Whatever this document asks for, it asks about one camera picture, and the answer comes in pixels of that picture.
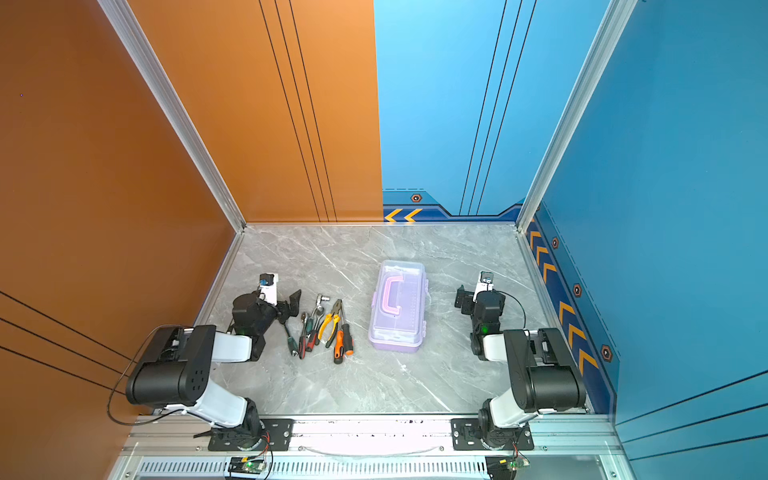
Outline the green handled ratchet wrench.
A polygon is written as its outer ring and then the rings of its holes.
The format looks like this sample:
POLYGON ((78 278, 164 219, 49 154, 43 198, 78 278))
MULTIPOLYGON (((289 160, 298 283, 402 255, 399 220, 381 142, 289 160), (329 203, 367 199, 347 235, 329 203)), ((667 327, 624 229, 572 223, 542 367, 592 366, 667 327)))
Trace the green handled ratchet wrench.
POLYGON ((286 337, 287 337, 287 346, 288 346, 288 349, 290 351, 290 354, 292 356, 296 357, 299 354, 298 343, 295 340, 295 338, 292 336, 292 334, 291 334, 291 332, 290 332, 290 330, 289 330, 289 328, 287 326, 287 322, 282 322, 281 325, 282 325, 282 327, 283 327, 283 329, 285 331, 286 337))

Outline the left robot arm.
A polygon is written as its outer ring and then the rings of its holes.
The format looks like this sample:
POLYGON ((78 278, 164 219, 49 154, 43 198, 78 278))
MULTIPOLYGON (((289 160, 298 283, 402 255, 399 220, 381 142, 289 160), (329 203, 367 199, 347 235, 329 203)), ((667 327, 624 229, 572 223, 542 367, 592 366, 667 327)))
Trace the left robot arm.
POLYGON ((231 329, 214 325, 165 326, 153 331, 130 374, 125 395, 133 405, 190 415, 209 425, 200 434, 210 451, 261 452, 289 448, 294 422, 263 420, 255 401, 236 395, 210 378, 212 366, 260 360, 264 335, 276 320, 299 313, 301 292, 271 303, 262 287, 233 302, 231 329))

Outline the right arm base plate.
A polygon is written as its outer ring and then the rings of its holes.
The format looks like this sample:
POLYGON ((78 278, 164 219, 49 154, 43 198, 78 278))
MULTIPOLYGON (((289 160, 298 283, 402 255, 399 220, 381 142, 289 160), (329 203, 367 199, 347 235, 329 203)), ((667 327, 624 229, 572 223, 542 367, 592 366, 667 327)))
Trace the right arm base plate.
POLYGON ((450 420, 451 438, 456 451, 504 450, 532 451, 535 448, 530 427, 484 430, 477 418, 459 417, 450 420))

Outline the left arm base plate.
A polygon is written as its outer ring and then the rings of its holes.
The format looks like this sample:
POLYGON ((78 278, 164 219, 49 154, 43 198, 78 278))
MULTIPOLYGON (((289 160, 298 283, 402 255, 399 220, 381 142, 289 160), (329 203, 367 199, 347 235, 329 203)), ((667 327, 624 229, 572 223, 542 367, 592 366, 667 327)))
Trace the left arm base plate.
POLYGON ((285 452, 289 449, 294 420, 289 418, 261 419, 254 432, 237 427, 213 428, 207 449, 213 452, 257 454, 285 452))

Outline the red black ratchet wrench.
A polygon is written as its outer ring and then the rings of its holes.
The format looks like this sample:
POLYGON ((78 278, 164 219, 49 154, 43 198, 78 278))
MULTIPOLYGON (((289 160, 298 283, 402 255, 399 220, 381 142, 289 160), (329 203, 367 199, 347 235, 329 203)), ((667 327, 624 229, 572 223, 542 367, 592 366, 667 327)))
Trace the red black ratchet wrench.
POLYGON ((309 338, 309 337, 305 337, 303 335, 303 320, 304 320, 304 317, 305 317, 306 313, 307 312, 303 312, 302 315, 301 315, 302 329, 301 329, 301 333, 300 333, 299 347, 298 347, 299 348, 298 357, 301 360, 303 360, 305 358, 305 356, 306 356, 306 350, 307 350, 307 344, 308 344, 308 338, 309 338))

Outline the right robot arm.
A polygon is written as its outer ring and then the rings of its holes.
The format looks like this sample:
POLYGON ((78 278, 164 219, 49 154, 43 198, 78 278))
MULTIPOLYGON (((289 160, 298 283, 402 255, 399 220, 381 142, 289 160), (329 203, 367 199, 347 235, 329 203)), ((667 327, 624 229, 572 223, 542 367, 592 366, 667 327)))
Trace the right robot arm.
POLYGON ((583 409, 587 389, 557 328, 501 328, 508 296, 459 287, 454 306, 471 320, 470 347, 482 361, 504 363, 509 387, 478 411, 479 438, 490 449, 519 445, 528 423, 545 414, 583 409))

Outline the clear toolbox lid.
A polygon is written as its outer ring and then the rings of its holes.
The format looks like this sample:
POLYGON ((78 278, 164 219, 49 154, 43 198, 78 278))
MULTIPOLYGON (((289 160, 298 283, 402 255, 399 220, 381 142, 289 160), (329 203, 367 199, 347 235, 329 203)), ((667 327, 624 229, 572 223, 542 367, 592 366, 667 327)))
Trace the clear toolbox lid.
POLYGON ((428 279, 422 263, 384 261, 373 294, 369 327, 413 333, 425 321, 427 293, 428 279))

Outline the purple toolbox base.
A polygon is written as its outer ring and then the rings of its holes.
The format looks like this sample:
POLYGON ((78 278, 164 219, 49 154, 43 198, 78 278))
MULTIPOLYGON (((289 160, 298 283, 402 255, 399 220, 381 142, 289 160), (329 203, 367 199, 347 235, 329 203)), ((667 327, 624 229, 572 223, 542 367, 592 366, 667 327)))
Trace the purple toolbox base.
POLYGON ((400 353, 417 352, 422 347, 425 337, 425 321, 420 322, 413 333, 397 328, 394 330, 377 328, 375 325, 369 327, 368 333, 368 339, 375 349, 400 353))

